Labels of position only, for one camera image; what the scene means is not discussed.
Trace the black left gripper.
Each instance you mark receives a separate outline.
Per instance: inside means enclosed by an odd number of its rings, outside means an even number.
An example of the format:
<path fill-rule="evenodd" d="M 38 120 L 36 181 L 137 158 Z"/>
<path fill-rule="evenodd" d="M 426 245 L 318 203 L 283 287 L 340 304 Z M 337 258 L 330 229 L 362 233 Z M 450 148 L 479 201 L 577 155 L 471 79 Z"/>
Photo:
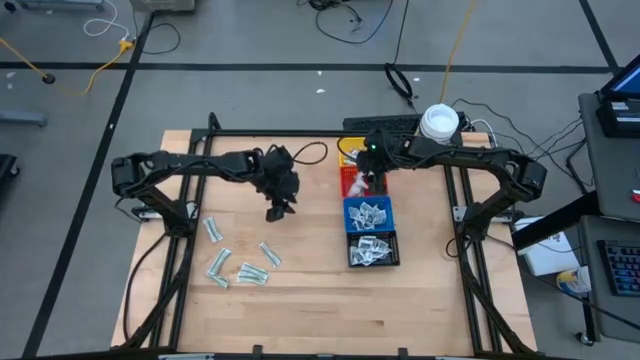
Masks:
<path fill-rule="evenodd" d="M 255 187 L 271 202 L 266 211 L 267 222 L 273 223 L 286 214 L 296 213 L 291 204 L 297 203 L 300 180 L 293 167 L 293 157 L 284 146 L 271 145 L 260 160 Z"/>

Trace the red plastic bin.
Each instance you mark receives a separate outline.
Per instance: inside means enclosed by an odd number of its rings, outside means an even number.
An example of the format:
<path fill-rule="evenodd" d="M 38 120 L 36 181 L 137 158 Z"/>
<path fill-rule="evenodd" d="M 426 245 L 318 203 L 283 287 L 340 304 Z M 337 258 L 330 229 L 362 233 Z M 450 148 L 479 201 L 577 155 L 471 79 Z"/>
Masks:
<path fill-rule="evenodd" d="M 347 197 L 347 192 L 350 186 L 355 182 L 355 177 L 358 172 L 359 172 L 358 168 L 355 166 L 346 166 L 346 167 L 340 168 L 340 189 L 341 189 L 341 195 L 343 197 Z M 388 185 L 387 185 L 386 179 L 383 179 L 381 187 L 374 186 L 372 175 L 367 175 L 367 182 L 368 182 L 369 188 L 364 192 L 364 195 L 361 197 L 388 194 Z"/>

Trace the blue plastic bin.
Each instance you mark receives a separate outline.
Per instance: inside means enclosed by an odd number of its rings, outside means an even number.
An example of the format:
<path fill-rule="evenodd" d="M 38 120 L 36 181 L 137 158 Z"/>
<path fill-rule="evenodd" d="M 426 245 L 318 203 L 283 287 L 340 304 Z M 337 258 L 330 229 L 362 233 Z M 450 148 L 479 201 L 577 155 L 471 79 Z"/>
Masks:
<path fill-rule="evenodd" d="M 387 213 L 387 221 L 382 225 L 375 226 L 374 229 L 369 229 L 369 230 L 366 229 L 365 231 L 355 231 L 351 224 L 352 218 L 349 216 L 348 208 L 355 207 L 360 210 L 360 205 L 362 202 L 367 202 L 371 206 L 376 205 L 379 209 L 385 209 Z M 344 198 L 343 210 L 344 210 L 345 230 L 347 233 L 384 232 L 384 231 L 392 231 L 395 229 L 391 198 L 388 196 Z"/>

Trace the yellow plastic bin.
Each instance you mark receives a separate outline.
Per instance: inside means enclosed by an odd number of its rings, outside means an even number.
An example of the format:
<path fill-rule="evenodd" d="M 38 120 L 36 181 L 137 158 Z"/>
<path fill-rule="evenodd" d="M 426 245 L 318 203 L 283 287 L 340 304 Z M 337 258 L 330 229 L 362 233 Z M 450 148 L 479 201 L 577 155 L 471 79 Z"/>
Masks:
<path fill-rule="evenodd" d="M 345 138 L 340 138 L 338 143 L 338 148 L 339 148 L 339 161 L 340 161 L 340 165 L 344 166 L 342 164 L 342 159 L 344 157 L 348 157 L 353 159 L 356 162 L 356 157 L 353 157 L 349 154 L 349 151 L 353 148 L 357 148 L 360 151 L 364 151 L 366 149 L 366 146 L 364 145 L 364 137 L 345 137 Z"/>

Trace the black power strip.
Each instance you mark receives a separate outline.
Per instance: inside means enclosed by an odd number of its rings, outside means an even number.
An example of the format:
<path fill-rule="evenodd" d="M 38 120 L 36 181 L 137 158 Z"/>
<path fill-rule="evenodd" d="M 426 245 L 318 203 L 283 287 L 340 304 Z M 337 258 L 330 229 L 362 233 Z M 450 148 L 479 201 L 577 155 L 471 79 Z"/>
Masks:
<path fill-rule="evenodd" d="M 419 114 L 350 117 L 343 119 L 343 129 L 353 132 L 384 129 L 388 132 L 414 133 L 420 120 Z"/>

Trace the white-lidded plastic jar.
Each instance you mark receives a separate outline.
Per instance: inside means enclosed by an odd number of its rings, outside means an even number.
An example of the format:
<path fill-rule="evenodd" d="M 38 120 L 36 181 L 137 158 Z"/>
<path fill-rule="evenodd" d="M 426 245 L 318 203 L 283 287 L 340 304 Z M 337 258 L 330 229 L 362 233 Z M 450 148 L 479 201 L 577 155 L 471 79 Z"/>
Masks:
<path fill-rule="evenodd" d="M 423 114 L 419 130 L 422 136 L 448 144 L 460 124 L 457 112 L 446 104 L 430 106 Z"/>

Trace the black desk support bar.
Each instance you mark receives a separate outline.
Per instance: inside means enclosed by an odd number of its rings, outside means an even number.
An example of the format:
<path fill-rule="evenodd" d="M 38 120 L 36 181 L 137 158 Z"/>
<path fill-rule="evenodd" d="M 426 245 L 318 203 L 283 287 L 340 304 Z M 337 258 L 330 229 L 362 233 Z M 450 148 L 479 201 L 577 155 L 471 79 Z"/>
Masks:
<path fill-rule="evenodd" d="M 591 191 L 562 208 L 515 231 L 512 234 L 516 250 L 522 250 L 543 239 L 574 226 L 585 215 L 601 215 L 596 191 Z"/>

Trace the grey box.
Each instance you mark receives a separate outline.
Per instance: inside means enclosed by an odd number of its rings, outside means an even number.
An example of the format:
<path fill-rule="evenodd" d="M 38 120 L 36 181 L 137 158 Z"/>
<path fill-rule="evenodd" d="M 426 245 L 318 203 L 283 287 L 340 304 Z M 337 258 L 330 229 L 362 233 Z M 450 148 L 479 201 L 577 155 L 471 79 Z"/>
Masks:
<path fill-rule="evenodd" d="M 134 10 L 140 12 L 190 12 L 195 9 L 196 0 L 129 0 Z"/>

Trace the grey desk with laptop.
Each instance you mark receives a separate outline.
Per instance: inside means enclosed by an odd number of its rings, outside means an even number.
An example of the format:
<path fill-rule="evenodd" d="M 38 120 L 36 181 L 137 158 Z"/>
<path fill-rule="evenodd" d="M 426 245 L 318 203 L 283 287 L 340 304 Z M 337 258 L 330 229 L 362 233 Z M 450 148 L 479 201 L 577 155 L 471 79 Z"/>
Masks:
<path fill-rule="evenodd" d="M 640 203 L 632 192 L 640 190 L 640 138 L 609 138 L 598 121 L 595 94 L 578 96 L 600 212 L 603 216 L 640 222 Z"/>

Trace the black box white labels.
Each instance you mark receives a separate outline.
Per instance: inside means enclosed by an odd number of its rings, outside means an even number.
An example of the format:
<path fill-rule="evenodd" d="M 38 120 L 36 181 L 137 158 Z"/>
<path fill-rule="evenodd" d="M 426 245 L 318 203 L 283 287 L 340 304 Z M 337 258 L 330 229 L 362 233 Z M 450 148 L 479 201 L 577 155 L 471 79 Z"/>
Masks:
<path fill-rule="evenodd" d="M 640 138 L 640 97 L 600 97 L 596 116 L 606 137 Z"/>

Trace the black laptop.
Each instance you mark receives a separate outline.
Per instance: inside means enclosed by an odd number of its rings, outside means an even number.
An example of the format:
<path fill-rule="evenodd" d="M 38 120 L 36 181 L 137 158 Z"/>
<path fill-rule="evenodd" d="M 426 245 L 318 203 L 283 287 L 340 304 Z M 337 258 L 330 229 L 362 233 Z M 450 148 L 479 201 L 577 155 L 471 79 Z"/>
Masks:
<path fill-rule="evenodd" d="M 600 94 L 610 98 L 640 99 L 640 54 L 607 82 Z"/>

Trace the black keyboard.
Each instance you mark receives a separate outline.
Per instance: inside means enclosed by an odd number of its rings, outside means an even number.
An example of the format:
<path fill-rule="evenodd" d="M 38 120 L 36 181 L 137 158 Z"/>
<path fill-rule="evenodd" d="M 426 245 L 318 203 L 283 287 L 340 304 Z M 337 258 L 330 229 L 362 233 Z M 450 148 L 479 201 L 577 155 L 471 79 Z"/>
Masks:
<path fill-rule="evenodd" d="M 596 245 L 611 292 L 640 297 L 640 242 L 598 240 Z"/>

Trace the black wheeled base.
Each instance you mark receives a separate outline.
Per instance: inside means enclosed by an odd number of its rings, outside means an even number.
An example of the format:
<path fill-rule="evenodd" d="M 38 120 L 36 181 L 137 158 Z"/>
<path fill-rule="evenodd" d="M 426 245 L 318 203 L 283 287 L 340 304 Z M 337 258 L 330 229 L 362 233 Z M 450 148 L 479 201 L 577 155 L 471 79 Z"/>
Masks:
<path fill-rule="evenodd" d="M 20 174 L 17 158 L 10 154 L 0 154 L 0 187 Z"/>

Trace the grey metal base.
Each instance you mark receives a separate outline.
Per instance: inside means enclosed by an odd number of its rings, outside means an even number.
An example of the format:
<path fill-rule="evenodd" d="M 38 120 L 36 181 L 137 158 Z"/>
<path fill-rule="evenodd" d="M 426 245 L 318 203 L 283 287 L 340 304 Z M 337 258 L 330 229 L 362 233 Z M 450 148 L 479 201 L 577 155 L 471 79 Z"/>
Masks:
<path fill-rule="evenodd" d="M 33 7 L 51 6 L 84 6 L 95 8 L 98 11 L 104 9 L 106 0 L 13 0 L 20 7 L 29 9 Z"/>

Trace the grey desk with keyboard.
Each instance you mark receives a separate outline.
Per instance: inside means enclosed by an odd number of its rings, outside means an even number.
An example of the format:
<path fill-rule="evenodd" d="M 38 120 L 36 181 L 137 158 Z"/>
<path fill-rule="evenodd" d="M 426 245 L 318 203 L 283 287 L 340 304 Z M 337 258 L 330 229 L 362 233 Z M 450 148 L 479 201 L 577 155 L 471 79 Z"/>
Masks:
<path fill-rule="evenodd" d="M 611 292 L 596 245 L 598 240 L 640 242 L 640 224 L 584 216 L 579 221 L 578 234 L 589 268 L 590 300 L 596 307 L 598 332 L 608 338 L 640 344 L 640 297 L 615 296 Z"/>

